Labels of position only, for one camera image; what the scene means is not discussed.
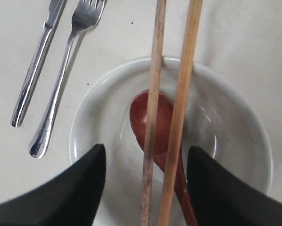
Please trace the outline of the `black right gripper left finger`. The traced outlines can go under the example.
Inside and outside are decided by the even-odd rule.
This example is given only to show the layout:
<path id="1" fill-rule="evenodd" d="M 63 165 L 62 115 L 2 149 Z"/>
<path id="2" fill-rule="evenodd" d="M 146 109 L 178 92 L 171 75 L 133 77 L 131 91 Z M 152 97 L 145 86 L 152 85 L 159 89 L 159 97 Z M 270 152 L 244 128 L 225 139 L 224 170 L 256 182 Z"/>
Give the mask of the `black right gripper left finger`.
<path id="1" fill-rule="evenodd" d="M 106 150 L 95 144 L 64 172 L 0 204 L 0 226 L 91 226 L 106 181 Z"/>

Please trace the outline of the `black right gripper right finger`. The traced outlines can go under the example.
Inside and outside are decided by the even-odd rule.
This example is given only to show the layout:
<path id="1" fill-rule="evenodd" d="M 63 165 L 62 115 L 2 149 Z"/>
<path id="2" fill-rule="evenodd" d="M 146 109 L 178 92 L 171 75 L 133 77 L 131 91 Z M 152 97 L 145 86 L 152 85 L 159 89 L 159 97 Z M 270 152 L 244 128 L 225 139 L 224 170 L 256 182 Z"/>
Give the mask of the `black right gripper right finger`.
<path id="1" fill-rule="evenodd" d="M 249 186 L 201 147 L 191 146 L 187 187 L 199 226 L 282 226 L 282 203 Z"/>

